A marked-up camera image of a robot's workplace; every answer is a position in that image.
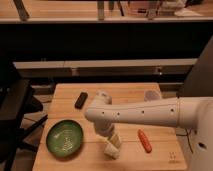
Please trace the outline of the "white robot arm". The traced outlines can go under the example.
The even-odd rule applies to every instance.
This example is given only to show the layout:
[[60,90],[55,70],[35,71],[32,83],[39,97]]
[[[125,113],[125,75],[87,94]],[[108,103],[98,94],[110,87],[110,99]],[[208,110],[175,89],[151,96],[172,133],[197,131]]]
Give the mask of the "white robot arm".
[[85,111],[97,134],[109,136],[113,123],[181,127],[197,132],[188,171],[213,171],[213,97],[175,97],[113,105],[99,91]]

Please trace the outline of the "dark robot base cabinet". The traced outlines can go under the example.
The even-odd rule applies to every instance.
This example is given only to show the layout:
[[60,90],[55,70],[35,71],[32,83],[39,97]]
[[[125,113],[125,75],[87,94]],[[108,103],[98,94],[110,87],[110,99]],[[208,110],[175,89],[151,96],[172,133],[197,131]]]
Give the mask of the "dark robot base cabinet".
[[213,97],[213,46],[205,47],[184,84],[179,97]]

